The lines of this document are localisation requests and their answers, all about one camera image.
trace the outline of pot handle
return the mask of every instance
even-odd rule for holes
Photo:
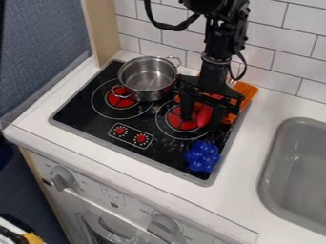
[[[115,87],[112,88],[112,94],[113,94],[114,96],[116,96],[116,97],[120,97],[120,98],[126,99],[126,98],[130,98],[132,95],[134,95],[133,92],[130,93],[130,94],[128,94],[128,95],[119,95],[119,94],[115,93],[115,90],[114,90],[114,89],[117,88],[117,87],[119,87],[119,86],[115,86]]]
[[[166,59],[174,59],[177,61],[177,64],[173,63],[177,68],[179,68],[182,65],[182,61],[178,57],[173,57],[173,56],[167,56]]]

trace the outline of stainless steel pot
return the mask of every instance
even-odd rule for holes
[[[174,59],[175,65],[168,59]],[[135,97],[138,101],[153,102],[166,97],[173,89],[177,76],[177,67],[181,65],[178,57],[145,56],[135,58],[124,64],[118,74],[123,86],[131,90],[128,95],[115,96],[121,98]]]

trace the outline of wooden panel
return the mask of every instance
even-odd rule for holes
[[[26,150],[26,149],[24,149],[24,148],[21,148],[21,147],[19,147],[19,150],[23,154],[23,156],[25,158],[25,161],[27,162],[28,166],[30,167],[30,170],[31,170],[32,174],[34,175],[34,177],[36,179],[36,182],[37,182],[38,186],[40,187],[43,195],[45,196],[45,198],[47,199],[48,203],[50,204],[50,206],[51,206],[51,208],[52,208],[52,210],[54,212],[54,215],[56,216],[59,224],[61,225],[61,227],[62,227],[62,229],[63,229],[63,231],[64,231],[67,239],[69,240],[70,243],[73,243],[73,241],[70,238],[70,235],[66,232],[67,227],[64,224],[64,221],[63,221],[60,213],[54,207],[54,204],[51,201],[51,196],[49,195],[49,193],[46,190],[46,188],[43,186],[42,177],[39,174],[39,172],[37,171],[37,169],[36,169],[35,164],[34,164],[32,158],[31,158],[31,155],[30,155],[29,151]]]
[[[113,0],[82,0],[84,16],[98,67],[120,49]]]

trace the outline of red burner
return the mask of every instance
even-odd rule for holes
[[[181,118],[181,108],[175,107],[169,111],[168,122],[172,128],[180,131],[193,131],[197,129],[197,114],[193,113],[192,120],[184,122]]]
[[[130,94],[130,91],[125,87],[115,87],[114,93],[117,95],[128,95]],[[107,95],[107,101],[111,106],[118,109],[127,109],[137,103],[137,101],[132,97],[120,98],[115,96],[111,91]]]

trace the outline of white countertop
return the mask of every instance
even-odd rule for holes
[[[136,56],[134,53],[120,51],[114,58],[129,60]],[[256,191],[257,181],[277,127],[284,120],[293,117],[308,117],[326,122],[326,105],[260,89],[216,181],[212,186],[205,188],[49,123],[49,117],[98,70],[91,58],[85,61],[8,126],[4,135],[14,143],[42,149],[48,154],[54,153],[51,146],[56,144],[56,147],[59,145],[76,152],[76,156],[83,155],[89,163],[81,164],[80,160],[73,162],[73,156],[68,152],[62,152],[60,156],[62,159],[65,156],[69,158],[75,167],[109,178],[111,182],[119,178],[119,185],[129,191],[144,198],[157,197],[166,207],[186,214],[212,229],[218,226],[221,219],[219,216],[222,216],[258,233],[258,244],[326,243],[325,236],[269,212],[259,200]],[[196,71],[189,69],[181,68],[179,71],[196,74]],[[36,135],[45,138],[47,142],[36,139]],[[50,142],[51,146],[41,145]],[[248,243],[254,243],[250,242],[251,238],[253,237],[248,237]]]

